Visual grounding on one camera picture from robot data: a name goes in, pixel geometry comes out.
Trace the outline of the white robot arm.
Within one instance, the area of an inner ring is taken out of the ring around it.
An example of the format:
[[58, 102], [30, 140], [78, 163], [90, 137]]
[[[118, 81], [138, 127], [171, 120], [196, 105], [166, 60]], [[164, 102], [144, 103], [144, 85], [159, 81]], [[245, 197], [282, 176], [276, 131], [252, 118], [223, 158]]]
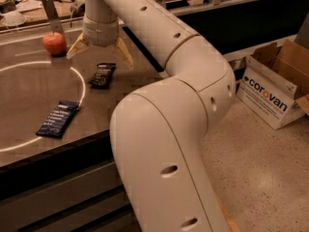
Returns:
[[154, 0], [85, 0], [83, 44], [108, 46], [124, 24], [163, 68], [158, 82], [114, 109], [114, 160], [143, 232], [230, 232], [200, 155], [200, 141], [236, 92], [225, 58]]

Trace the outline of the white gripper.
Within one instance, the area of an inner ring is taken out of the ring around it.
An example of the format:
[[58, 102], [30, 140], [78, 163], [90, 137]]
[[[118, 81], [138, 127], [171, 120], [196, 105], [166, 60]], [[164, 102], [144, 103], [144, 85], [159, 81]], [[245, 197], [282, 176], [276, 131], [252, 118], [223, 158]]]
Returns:
[[82, 32], [83, 33], [78, 36], [67, 52], [68, 59], [85, 51], [90, 43], [102, 47], [113, 44], [114, 53], [121, 58], [130, 69], [133, 68], [132, 56], [123, 39], [119, 37], [118, 20], [112, 22], [97, 22], [85, 15], [83, 18]]

